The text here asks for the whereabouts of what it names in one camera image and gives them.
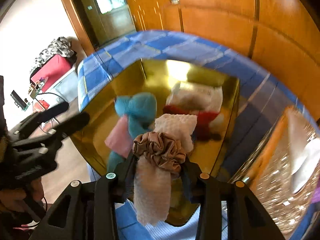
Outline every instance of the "white textured cloth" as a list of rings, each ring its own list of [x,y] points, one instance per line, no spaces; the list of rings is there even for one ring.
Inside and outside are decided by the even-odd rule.
[[[155,132],[165,132],[181,141],[189,153],[193,150],[191,134],[197,124],[195,115],[164,114],[155,121]],[[134,207],[137,220],[142,224],[156,225],[165,221],[170,207],[171,174],[153,166],[142,155],[137,164],[134,179]]]
[[[167,219],[170,207],[171,174],[151,165],[144,156],[138,160],[134,180],[134,207],[137,220],[156,225]]]
[[[175,136],[187,152],[193,150],[191,135],[197,125],[197,116],[191,114],[163,114],[155,120],[155,132],[165,132]]]
[[[171,89],[166,105],[219,113],[222,101],[222,87],[214,88],[189,82],[177,82]]]

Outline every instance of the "scrunchie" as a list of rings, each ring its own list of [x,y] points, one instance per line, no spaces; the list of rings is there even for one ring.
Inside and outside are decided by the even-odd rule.
[[[137,157],[144,155],[153,166],[169,171],[174,177],[179,177],[180,164],[185,162],[187,155],[180,140],[164,132],[138,135],[133,141],[132,151]]]

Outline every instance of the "gold box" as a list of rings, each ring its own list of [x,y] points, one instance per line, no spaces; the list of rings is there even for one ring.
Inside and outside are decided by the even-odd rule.
[[[216,176],[227,151],[238,112],[239,80],[218,71],[175,60],[139,60],[131,64],[85,107],[90,115],[89,124],[73,134],[71,139],[83,158],[100,174],[106,174],[110,149],[104,141],[119,117],[114,110],[114,98],[150,92],[157,99],[157,116],[161,116],[171,88],[177,81],[199,83],[212,87],[222,86],[224,114],[221,140],[196,141],[190,161],[198,163],[202,172]],[[181,179],[172,182],[171,205],[167,223],[184,225],[198,204],[191,204],[182,192]]]

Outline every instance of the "screw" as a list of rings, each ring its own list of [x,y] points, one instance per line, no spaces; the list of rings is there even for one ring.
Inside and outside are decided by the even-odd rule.
[[[80,185],[80,181],[79,180],[74,180],[70,183],[71,187],[78,187]]]
[[[244,187],[243,181],[238,180],[238,181],[236,182],[236,186],[237,186],[237,187]]]
[[[110,172],[106,175],[107,179],[114,179],[116,175],[113,172]]]
[[[201,179],[209,179],[210,178],[210,175],[208,173],[201,173],[200,174],[200,178]]]

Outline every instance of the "stuffed toy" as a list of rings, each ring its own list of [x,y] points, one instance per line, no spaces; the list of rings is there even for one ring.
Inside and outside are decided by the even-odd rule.
[[[105,140],[112,151],[109,154],[107,172],[113,172],[119,163],[128,157],[133,140],[148,131],[156,118],[156,97],[148,92],[132,97],[120,96],[115,99],[115,110],[120,119]]]
[[[223,129],[222,102],[222,87],[177,82],[167,98],[163,113],[196,115],[196,139],[209,140]]]

